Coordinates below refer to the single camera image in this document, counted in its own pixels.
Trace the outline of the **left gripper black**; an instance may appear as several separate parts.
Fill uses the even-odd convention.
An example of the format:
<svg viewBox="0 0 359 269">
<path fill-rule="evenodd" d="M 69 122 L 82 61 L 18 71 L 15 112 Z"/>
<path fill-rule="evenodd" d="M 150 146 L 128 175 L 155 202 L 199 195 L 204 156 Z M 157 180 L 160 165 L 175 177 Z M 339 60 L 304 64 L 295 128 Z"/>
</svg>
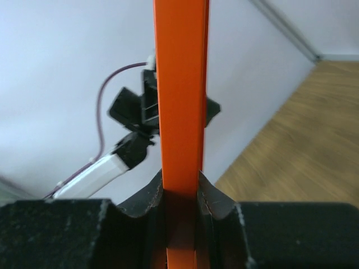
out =
<svg viewBox="0 0 359 269">
<path fill-rule="evenodd" d="M 142 124 L 152 132 L 159 132 L 159 108 L 157 79 L 155 72 L 144 69 L 142 77 L 142 96 L 141 96 L 141 121 Z M 206 97 L 206 122 L 205 128 L 211 120 L 220 113 L 221 106 L 216 101 Z"/>
</svg>

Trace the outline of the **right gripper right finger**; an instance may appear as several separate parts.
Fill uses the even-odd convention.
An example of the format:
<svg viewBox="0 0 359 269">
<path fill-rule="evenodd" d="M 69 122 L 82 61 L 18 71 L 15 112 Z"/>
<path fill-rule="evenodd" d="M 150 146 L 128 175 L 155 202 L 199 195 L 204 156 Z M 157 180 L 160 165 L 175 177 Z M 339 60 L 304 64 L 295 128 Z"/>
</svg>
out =
<svg viewBox="0 0 359 269">
<path fill-rule="evenodd" d="M 195 253 L 197 268 L 255 268 L 240 204 L 199 172 Z"/>
</svg>

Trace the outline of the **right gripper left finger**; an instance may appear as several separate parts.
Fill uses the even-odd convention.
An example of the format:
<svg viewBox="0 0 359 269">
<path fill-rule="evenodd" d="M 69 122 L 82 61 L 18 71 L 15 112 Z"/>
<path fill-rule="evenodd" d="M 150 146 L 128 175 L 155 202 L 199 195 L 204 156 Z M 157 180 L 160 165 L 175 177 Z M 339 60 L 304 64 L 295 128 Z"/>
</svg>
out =
<svg viewBox="0 0 359 269">
<path fill-rule="evenodd" d="M 90 268 L 167 268 L 162 173 L 117 206 L 101 223 Z"/>
</svg>

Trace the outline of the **orange box lid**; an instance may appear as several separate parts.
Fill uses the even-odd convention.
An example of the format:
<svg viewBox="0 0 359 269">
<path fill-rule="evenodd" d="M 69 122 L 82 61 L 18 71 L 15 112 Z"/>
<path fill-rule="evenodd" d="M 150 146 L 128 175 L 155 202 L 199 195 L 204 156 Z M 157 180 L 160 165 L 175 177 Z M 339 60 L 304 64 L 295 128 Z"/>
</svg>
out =
<svg viewBox="0 0 359 269">
<path fill-rule="evenodd" d="M 154 1 L 169 268 L 195 268 L 196 196 L 206 122 L 208 1 Z"/>
</svg>

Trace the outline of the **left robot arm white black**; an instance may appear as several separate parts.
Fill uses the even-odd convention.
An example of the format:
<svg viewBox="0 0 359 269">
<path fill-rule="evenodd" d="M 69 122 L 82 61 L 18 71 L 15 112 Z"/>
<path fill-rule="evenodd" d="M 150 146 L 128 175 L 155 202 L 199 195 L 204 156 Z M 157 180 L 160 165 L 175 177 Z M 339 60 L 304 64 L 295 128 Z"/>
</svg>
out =
<svg viewBox="0 0 359 269">
<path fill-rule="evenodd" d="M 155 71 L 146 68 L 141 78 L 141 95 L 123 87 L 108 110 L 108 115 L 125 127 L 129 134 L 105 154 L 101 113 L 97 111 L 100 152 L 93 161 L 60 182 L 47 195 L 48 198 L 88 198 L 145 160 L 148 147 L 155 144 L 153 137 L 160 133 L 159 109 Z"/>
</svg>

